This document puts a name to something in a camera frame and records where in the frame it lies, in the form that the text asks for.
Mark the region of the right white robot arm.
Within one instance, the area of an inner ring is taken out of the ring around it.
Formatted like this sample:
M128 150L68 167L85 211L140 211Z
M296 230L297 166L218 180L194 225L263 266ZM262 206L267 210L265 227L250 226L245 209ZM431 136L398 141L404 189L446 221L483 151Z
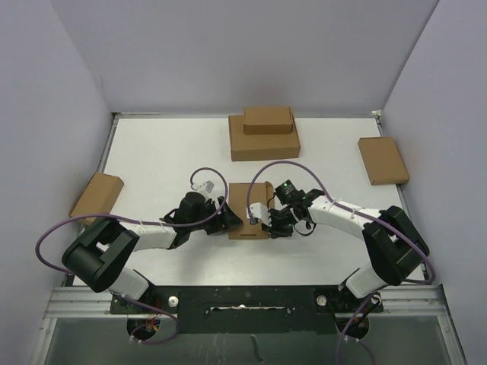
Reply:
M247 211L248 219L260 222L271 238L290 237L304 222L310 230L324 225L364 242L369 262L352 272L338 292L339 304L349 311L376 290L405 282L430 254L405 211L395 205L368 209L332 199L319 189L298 190L289 180L275 189L275 197L282 209L253 203Z

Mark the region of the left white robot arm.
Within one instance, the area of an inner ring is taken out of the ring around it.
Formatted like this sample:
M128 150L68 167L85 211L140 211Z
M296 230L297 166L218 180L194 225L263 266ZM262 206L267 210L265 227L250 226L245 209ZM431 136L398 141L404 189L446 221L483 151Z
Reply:
M128 304L144 313L154 305L150 281L126 263L133 252L147 249L176 249L190 234L226 233L243 224L222 196L213 200L199 192L188 192L178 208L163 218L176 227L129 224L108 217L96 219L64 252L62 264L93 292L111 290L127 297Z

